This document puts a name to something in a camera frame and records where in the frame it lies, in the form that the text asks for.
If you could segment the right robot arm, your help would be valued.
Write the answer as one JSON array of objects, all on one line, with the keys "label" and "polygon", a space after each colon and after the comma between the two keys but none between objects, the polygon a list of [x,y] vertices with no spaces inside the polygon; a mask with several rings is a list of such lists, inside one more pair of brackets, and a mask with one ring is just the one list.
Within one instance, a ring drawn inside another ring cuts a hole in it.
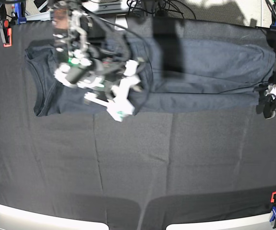
[{"label": "right robot arm", "polygon": [[[53,36],[57,52],[54,77],[70,88],[88,89],[84,100],[107,108],[126,110],[130,89],[138,91],[138,76],[145,65],[142,57],[133,58],[125,37],[83,6],[81,0],[54,0]],[[94,26],[105,32],[119,52],[92,44],[88,36]]]}]

